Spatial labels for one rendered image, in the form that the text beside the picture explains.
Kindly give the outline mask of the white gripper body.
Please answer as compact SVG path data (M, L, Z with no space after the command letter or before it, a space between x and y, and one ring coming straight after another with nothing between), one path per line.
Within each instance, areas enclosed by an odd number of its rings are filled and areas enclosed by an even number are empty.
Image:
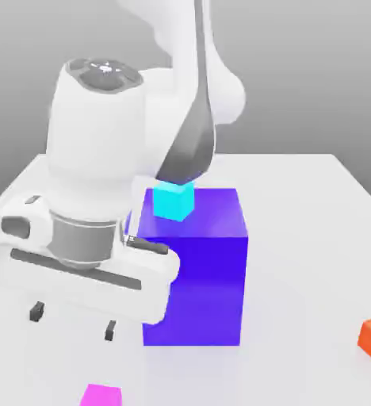
M124 247L91 270L77 270L56 259L0 244L0 285L23 289L101 312L157 324L166 313L170 285L180 259Z

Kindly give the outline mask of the small magenta cube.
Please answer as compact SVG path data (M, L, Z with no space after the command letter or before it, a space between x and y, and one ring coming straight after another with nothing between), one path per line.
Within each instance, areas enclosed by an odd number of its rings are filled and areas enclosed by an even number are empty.
M79 406L123 406L121 389L105 385L88 384Z

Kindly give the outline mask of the small cyan cube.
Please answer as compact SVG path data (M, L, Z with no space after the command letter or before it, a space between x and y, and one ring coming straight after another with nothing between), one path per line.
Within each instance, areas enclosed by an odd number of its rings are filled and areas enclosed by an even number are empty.
M194 210L194 184L159 182L153 188L153 214L182 222Z

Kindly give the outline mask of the large blue box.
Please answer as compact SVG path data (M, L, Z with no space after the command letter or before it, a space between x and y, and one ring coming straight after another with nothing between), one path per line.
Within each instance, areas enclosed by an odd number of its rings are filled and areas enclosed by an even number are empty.
M234 189L197 188L195 208L182 221L153 214L146 190L138 235L164 243L181 266L166 315L143 325L146 346L237 346L240 343L248 232Z

